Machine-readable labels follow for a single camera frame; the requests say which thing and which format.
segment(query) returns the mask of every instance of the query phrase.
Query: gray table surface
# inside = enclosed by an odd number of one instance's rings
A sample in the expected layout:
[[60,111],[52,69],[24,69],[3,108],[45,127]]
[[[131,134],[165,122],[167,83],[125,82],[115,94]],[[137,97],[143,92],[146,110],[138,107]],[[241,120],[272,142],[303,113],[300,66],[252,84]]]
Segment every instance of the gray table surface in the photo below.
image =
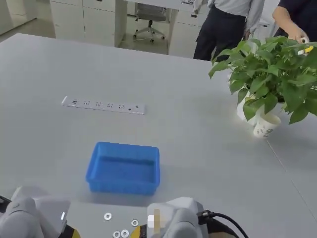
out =
[[288,125],[289,117],[280,115],[282,125],[268,142],[292,182],[317,218],[317,117]]
[[[236,116],[227,72],[210,81],[209,69],[205,61],[22,34],[2,42],[0,193],[39,185],[83,207],[133,206],[140,214],[152,202],[189,196],[232,216],[250,237],[314,237],[316,220],[290,175]],[[66,95],[144,103],[147,113],[62,107]],[[98,141],[157,146],[156,194],[90,193],[85,173]],[[131,207],[123,210],[118,216],[133,218]],[[81,214],[72,209],[68,220],[89,237]],[[113,231],[97,224],[99,233]]]

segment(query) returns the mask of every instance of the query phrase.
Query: person's hand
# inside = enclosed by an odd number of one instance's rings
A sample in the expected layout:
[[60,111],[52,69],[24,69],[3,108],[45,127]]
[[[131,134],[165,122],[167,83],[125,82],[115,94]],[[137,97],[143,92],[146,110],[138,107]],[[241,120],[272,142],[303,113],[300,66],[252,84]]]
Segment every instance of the person's hand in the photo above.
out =
[[250,30],[247,30],[246,33],[244,33],[244,36],[243,36],[243,40],[247,40],[250,36]]
[[304,43],[302,41],[302,38],[306,38],[306,40],[308,40],[309,42],[309,38],[306,34],[305,31],[303,31],[300,27],[298,27],[297,25],[294,25],[290,31],[288,32],[288,38],[289,39],[293,39],[296,40],[298,43]]

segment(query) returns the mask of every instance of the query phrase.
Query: metal washer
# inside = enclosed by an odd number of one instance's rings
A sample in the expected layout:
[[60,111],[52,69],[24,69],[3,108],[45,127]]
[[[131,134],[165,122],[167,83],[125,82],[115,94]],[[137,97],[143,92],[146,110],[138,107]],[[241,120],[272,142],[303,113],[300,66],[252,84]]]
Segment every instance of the metal washer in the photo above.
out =
[[129,231],[128,230],[122,230],[121,231],[121,236],[122,236],[122,238],[127,238],[129,236]]
[[132,222],[131,222],[131,225],[132,225],[133,227],[137,227],[137,226],[139,225],[139,221],[136,220],[136,219],[133,219]]
[[113,237],[113,238],[119,238],[120,236],[121,236],[120,231],[115,231],[115,232],[112,234],[112,237]]
[[107,212],[107,213],[104,215],[104,219],[105,219],[106,221],[109,221],[109,220],[111,219],[111,217],[112,217],[112,214],[111,214],[110,212]]

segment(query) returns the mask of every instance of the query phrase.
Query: power strip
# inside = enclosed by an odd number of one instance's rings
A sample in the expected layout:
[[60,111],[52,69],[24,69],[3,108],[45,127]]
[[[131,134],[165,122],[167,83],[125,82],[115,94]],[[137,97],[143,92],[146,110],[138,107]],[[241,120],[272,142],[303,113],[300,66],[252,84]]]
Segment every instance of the power strip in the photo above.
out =
[[102,101],[82,100],[66,96],[61,103],[66,107],[86,108],[119,113],[145,114],[144,104],[133,103],[110,103]]

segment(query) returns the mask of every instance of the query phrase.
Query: office chair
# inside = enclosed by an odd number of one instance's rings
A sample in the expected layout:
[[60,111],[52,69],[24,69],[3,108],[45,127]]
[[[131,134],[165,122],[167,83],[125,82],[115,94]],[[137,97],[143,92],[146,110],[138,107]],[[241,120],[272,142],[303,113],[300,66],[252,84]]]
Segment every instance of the office chair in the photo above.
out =
[[143,3],[136,3],[136,16],[137,19],[135,21],[138,21],[138,19],[142,20],[148,20],[149,25],[148,27],[142,29],[142,30],[136,30],[133,38],[136,39],[137,35],[149,31],[151,33],[151,43],[154,42],[154,33],[157,33],[161,35],[162,39],[165,39],[165,35],[158,31],[157,29],[154,29],[152,27],[153,21],[166,21],[167,19],[167,11],[165,7],[160,7],[160,6],[152,6],[152,5],[147,5]]

